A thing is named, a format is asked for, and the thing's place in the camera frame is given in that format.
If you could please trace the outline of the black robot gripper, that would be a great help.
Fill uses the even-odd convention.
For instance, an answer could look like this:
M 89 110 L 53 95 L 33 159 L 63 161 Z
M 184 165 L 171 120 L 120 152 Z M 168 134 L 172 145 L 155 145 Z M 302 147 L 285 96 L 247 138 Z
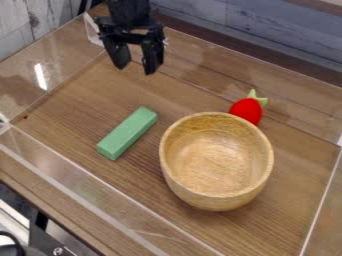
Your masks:
M 128 44 L 142 45 L 143 68 L 152 75 L 164 62 L 164 26 L 151 15 L 150 0 L 106 0 L 108 16 L 93 18 L 99 39 L 115 67 L 130 64 Z

